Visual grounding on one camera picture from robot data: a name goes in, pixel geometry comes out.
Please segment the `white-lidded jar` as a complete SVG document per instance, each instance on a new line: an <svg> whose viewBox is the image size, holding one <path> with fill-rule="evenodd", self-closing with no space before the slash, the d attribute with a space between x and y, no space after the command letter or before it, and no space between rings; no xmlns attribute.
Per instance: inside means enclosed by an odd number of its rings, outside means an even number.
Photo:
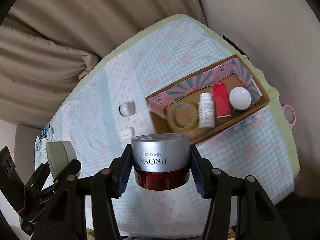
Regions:
<svg viewBox="0 0 320 240"><path fill-rule="evenodd" d="M250 107L252 97L244 87L235 87L229 93L229 103L232 111L243 112Z"/></svg>

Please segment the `small white bottle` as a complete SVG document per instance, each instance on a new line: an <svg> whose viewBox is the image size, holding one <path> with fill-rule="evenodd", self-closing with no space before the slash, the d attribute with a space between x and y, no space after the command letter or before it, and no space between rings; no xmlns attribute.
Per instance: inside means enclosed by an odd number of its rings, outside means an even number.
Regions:
<svg viewBox="0 0 320 240"><path fill-rule="evenodd" d="M200 94L199 100L199 128L200 129L214 129L214 102L212 94L205 92Z"/></svg>

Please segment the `clear tape roll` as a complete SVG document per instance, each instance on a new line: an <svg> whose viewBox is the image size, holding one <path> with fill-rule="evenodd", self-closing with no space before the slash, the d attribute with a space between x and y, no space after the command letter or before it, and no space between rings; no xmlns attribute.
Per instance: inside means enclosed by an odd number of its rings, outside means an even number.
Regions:
<svg viewBox="0 0 320 240"><path fill-rule="evenodd" d="M177 102L167 110L167 123L175 133L188 133L198 124L198 108L195 103Z"/></svg>

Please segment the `blue item on cloth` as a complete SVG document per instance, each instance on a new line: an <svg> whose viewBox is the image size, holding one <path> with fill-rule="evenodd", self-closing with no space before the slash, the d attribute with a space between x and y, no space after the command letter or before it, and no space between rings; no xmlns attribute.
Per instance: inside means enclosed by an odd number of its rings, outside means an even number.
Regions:
<svg viewBox="0 0 320 240"><path fill-rule="evenodd" d="M47 123L44 128L42 129L42 133L41 133L41 136L42 137L46 137L47 136L47 132L49 131L50 129L50 123Z"/></svg>

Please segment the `cardboard box with pink lining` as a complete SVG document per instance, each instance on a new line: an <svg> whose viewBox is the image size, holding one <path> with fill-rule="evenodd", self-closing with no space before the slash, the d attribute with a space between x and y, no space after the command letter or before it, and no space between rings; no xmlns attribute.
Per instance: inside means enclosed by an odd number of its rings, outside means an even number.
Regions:
<svg viewBox="0 0 320 240"><path fill-rule="evenodd" d="M186 134L191 144L265 107L267 92L238 55L197 70L146 97L155 131Z"/></svg>

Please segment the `small black-lidded white jar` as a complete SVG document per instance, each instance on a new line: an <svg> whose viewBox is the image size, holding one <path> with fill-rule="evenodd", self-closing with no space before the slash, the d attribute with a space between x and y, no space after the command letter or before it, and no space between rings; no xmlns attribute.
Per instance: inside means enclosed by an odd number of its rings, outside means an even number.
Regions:
<svg viewBox="0 0 320 240"><path fill-rule="evenodd" d="M127 101L120 104L118 109L121 116L131 116L136 112L136 105L134 101Z"/></svg>

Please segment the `beige curtain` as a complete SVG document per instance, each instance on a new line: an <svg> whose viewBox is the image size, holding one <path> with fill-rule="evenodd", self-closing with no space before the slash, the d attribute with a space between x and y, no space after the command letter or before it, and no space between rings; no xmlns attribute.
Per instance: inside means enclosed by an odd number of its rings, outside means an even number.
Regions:
<svg viewBox="0 0 320 240"><path fill-rule="evenodd" d="M206 21L200 0L1 0L1 119L45 125L102 58L175 14Z"/></svg>

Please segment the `red rectangular box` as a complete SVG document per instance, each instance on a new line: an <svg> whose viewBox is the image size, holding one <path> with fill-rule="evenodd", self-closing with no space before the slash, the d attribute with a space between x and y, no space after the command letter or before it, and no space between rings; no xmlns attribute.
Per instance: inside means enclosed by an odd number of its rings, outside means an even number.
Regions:
<svg viewBox="0 0 320 240"><path fill-rule="evenodd" d="M228 99L228 91L225 83L216 83L213 85L213 99L215 116L224 118L231 116L231 107Z"/></svg>

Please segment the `white earbuds case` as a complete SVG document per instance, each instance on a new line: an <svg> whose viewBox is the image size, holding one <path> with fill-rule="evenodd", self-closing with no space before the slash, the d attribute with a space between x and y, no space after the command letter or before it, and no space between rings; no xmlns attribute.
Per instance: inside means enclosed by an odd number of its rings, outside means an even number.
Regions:
<svg viewBox="0 0 320 240"><path fill-rule="evenodd" d="M128 127L125 129L122 129L120 132L120 139L121 140L128 140L135 136L135 131L133 127Z"/></svg>

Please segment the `silver red cream jar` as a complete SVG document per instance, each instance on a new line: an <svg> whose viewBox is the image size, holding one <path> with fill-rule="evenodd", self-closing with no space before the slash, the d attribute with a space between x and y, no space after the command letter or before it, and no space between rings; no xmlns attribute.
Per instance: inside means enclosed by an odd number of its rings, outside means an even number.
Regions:
<svg viewBox="0 0 320 240"><path fill-rule="evenodd" d="M147 134L131 139L136 183L152 191L173 190L188 182L190 142L185 134Z"/></svg>

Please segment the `green-lidded jar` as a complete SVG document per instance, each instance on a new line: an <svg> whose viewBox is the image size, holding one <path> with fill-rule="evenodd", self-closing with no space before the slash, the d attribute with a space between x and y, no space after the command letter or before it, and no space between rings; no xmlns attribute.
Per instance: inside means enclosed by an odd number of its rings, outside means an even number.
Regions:
<svg viewBox="0 0 320 240"><path fill-rule="evenodd" d="M77 159L70 141L55 141L46 144L47 159L54 179L74 159Z"/></svg>

